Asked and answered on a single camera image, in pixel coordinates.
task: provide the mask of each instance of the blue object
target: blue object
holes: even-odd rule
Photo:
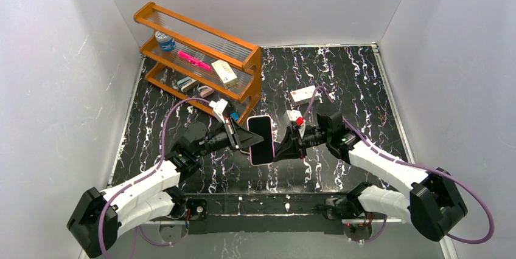
[[[161,33],[160,31],[156,31],[155,35],[156,40],[163,51],[171,51],[176,48],[176,41],[171,36],[166,35],[165,33]]]
[[[236,112],[231,113],[229,116],[235,121],[239,121],[239,115]]]

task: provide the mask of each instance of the red cap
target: red cap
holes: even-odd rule
[[[296,124],[297,124],[298,126],[301,126],[301,125],[303,124],[303,122],[305,122],[305,120],[303,120],[303,117],[298,117],[298,118],[296,119]]]

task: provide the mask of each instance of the white box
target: white box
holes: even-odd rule
[[[315,91],[315,86],[309,86],[306,88],[302,88],[299,90],[290,92],[290,101],[294,106],[299,106],[301,104],[305,104],[310,102],[312,98],[313,91]]]
[[[237,78],[237,75],[227,62],[217,60],[212,63],[211,66],[215,69],[215,72],[224,84],[224,88],[227,89],[239,83],[239,78]]]

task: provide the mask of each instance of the pink phone frame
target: pink phone frame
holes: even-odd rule
[[[253,119],[253,118],[258,118],[258,117],[269,117],[269,120],[271,121],[271,140],[272,140],[272,147],[273,147],[273,157],[275,157],[275,149],[274,149],[274,135],[273,135],[273,119],[269,116],[269,115],[256,115],[256,116],[251,116],[251,117],[248,117],[247,120],[246,120],[246,123],[247,123],[247,130],[251,131],[249,129],[249,119]],[[249,161],[251,161],[251,165],[253,166],[263,166],[263,165],[269,165],[269,164],[272,164],[272,162],[270,163],[267,163],[267,164],[260,164],[260,165],[254,165],[253,164],[253,154],[251,153],[251,147],[249,147]]]

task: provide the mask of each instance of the gray floor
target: gray floor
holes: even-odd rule
[[[174,227],[172,239],[179,236]],[[159,226],[146,225],[145,234],[160,242]],[[128,258],[133,231],[110,249],[113,258]],[[184,237],[173,247],[154,247],[138,237],[133,259],[152,258],[444,258],[439,243],[425,239],[412,225],[389,223],[379,239],[359,245],[345,237],[321,233],[211,233]]]

